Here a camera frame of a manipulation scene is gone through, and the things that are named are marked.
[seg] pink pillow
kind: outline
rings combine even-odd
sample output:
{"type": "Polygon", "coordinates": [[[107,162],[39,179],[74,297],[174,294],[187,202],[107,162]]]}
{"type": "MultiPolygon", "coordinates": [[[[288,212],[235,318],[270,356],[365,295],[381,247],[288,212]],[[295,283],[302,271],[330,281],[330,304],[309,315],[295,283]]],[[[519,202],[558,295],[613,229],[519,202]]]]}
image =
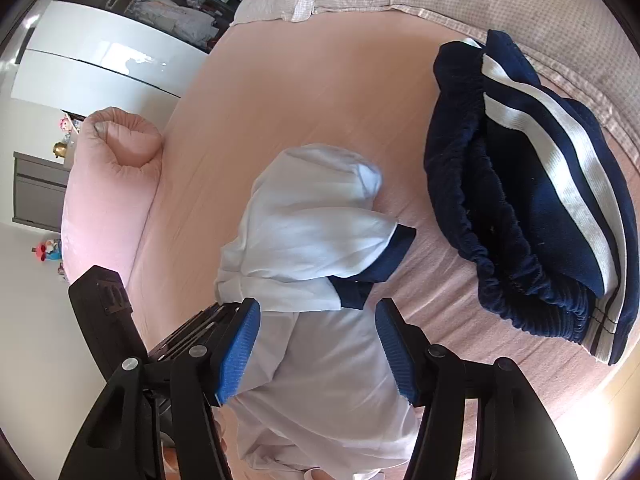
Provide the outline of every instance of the pink pillow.
{"type": "Polygon", "coordinates": [[[62,213],[71,283],[99,265],[127,285],[161,167],[162,136],[147,120],[119,108],[84,120],[62,213]]]}

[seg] white wall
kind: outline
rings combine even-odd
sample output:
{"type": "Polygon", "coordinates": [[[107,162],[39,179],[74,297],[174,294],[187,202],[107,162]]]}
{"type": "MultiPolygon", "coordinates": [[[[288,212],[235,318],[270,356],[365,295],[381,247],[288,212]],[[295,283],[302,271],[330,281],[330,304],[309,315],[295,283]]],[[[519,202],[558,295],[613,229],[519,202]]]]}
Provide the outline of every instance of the white wall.
{"type": "Polygon", "coordinates": [[[35,480],[58,478],[104,386],[35,232],[0,224],[0,427],[35,480]]]}
{"type": "Polygon", "coordinates": [[[0,53],[0,222],[4,223],[11,223],[13,217],[14,152],[56,160],[53,145],[63,138],[58,126],[62,111],[10,97],[22,41],[50,1],[37,1],[0,53]]]}
{"type": "MultiPolygon", "coordinates": [[[[14,215],[14,152],[56,160],[53,145],[62,140],[61,110],[9,97],[8,74],[0,88],[0,222],[14,215]]],[[[56,161],[62,164],[64,159],[56,161]]]]}

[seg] white shirt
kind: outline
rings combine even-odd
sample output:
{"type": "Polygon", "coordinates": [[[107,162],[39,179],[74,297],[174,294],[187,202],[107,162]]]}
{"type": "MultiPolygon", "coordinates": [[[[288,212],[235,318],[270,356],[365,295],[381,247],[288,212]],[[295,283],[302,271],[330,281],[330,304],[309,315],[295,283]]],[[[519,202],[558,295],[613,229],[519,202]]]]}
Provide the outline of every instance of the white shirt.
{"type": "Polygon", "coordinates": [[[327,276],[348,278],[387,247],[398,222],[371,210],[382,177],[357,153],[324,144],[281,152],[254,182],[238,237],[222,248],[219,303],[263,312],[340,310],[327,276]]]}
{"type": "Polygon", "coordinates": [[[368,308],[263,313],[239,391],[228,402],[238,455],[280,480],[303,480],[313,467],[367,480],[414,449],[419,420],[398,392],[368,308]]]}

